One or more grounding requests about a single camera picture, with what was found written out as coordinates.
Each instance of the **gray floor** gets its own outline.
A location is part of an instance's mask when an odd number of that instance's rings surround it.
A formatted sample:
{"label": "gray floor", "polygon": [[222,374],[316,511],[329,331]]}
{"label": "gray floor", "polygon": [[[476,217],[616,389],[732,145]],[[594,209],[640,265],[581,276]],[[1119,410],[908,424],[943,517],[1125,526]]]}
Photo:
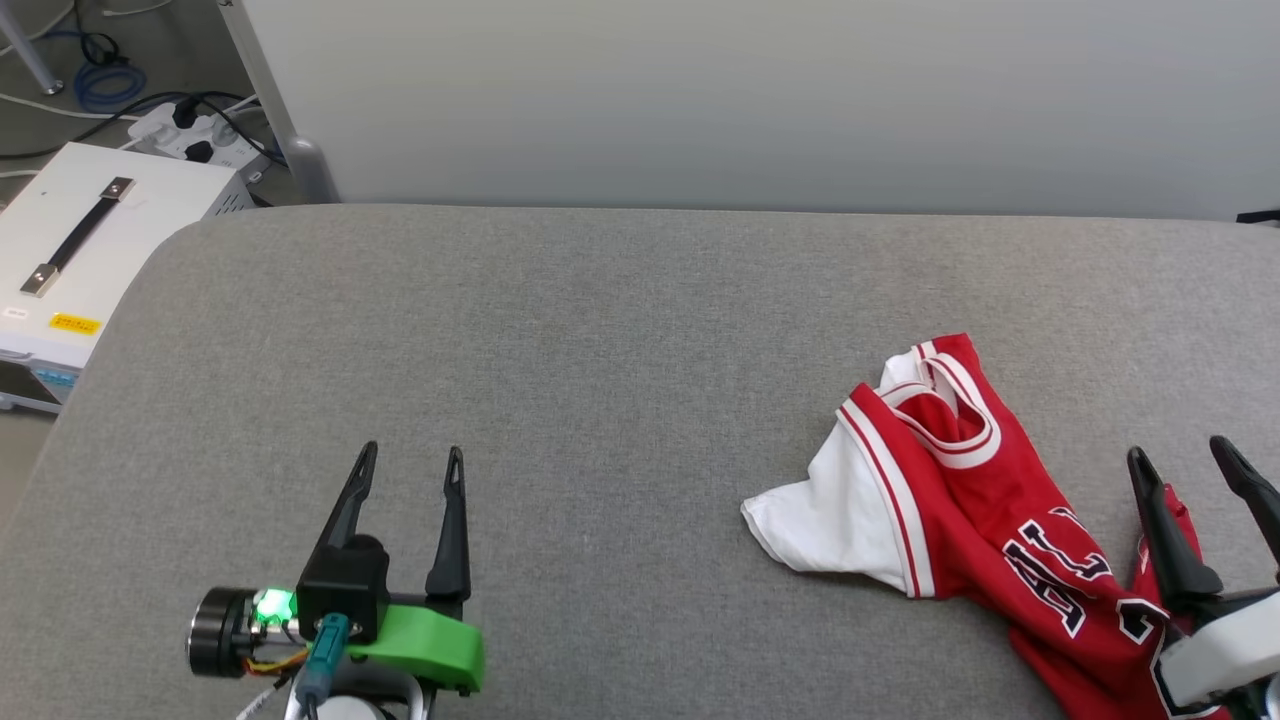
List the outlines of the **gray floor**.
{"label": "gray floor", "polygon": [[[65,5],[58,0],[23,4],[10,0],[28,32],[44,27]],[[214,3],[175,0],[160,10],[125,18],[105,19],[96,14],[91,0],[82,0],[84,24],[90,31],[110,33],[134,65],[147,73],[143,94],[169,90],[204,91],[221,90],[238,95],[251,94],[252,86],[244,74],[239,56],[225,32],[221,15]],[[113,0],[116,10],[154,4]],[[6,42],[0,38],[0,46]],[[47,38],[36,42],[37,50],[52,72],[68,85],[60,95],[46,97],[40,94],[31,74],[15,53],[0,58],[0,92],[45,102],[69,110],[79,110],[70,91],[70,81],[82,63],[74,37]],[[265,120],[250,115],[246,129],[261,140],[269,140]],[[51,147],[96,124],[54,115],[0,100],[0,155]],[[104,132],[86,140],[109,147],[129,140],[128,123],[115,123]],[[47,160],[0,160],[0,172],[38,169]],[[22,191],[29,178],[0,179],[0,202],[9,202]],[[274,205],[289,205],[298,200],[293,181],[287,170],[273,167],[262,182],[251,188]],[[17,507],[31,469],[54,425],[54,418],[37,413],[0,411],[0,529]]]}

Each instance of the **white panel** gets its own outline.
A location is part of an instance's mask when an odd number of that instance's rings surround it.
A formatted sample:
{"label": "white panel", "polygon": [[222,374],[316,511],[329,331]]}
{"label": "white panel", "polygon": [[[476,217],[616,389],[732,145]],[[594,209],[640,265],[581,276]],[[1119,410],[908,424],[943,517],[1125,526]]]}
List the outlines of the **white panel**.
{"label": "white panel", "polygon": [[347,201],[1229,218],[1274,0],[242,0]]}

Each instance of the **yellow sticker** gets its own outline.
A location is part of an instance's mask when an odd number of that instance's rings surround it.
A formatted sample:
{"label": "yellow sticker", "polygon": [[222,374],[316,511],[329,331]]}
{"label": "yellow sticker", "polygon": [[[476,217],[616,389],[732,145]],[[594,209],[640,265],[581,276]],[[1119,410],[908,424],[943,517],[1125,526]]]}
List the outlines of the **yellow sticker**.
{"label": "yellow sticker", "polygon": [[88,318],[77,318],[76,315],[67,315],[59,313],[54,315],[52,320],[49,320],[49,327],[60,331],[70,331],[79,334],[97,334],[97,331],[102,327],[102,323],[97,320],[90,320]]}

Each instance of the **white fabric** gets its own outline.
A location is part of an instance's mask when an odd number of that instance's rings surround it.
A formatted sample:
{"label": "white fabric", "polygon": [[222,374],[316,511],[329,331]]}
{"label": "white fabric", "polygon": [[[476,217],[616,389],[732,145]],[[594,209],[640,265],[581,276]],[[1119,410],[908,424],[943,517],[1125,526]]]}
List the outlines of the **white fabric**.
{"label": "white fabric", "polygon": [[[932,343],[922,347],[932,355]],[[878,392],[913,382],[923,382],[915,348],[888,359]],[[908,596],[933,594],[929,574],[929,587],[914,587],[893,507],[870,459],[840,421],[809,462],[808,480],[746,500],[742,516],[769,557],[792,570],[860,573]]]}

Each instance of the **gray tabletop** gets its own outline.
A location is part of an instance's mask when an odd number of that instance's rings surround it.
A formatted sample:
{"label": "gray tabletop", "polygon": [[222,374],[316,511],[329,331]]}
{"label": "gray tabletop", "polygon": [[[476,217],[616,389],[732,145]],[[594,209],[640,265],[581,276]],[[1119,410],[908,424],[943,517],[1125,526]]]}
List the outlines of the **gray tabletop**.
{"label": "gray tabletop", "polygon": [[968,332],[1120,571],[1124,452],[1230,587],[1274,568],[1208,454],[1280,478],[1280,234],[1212,223],[412,206],[191,227],[111,319],[0,552],[0,716],[233,717],[215,584],[296,580],[366,439],[361,528],[421,588],[466,451],[488,684],[442,717],[1048,717],[1000,619],[773,562],[739,503],[841,398]]}

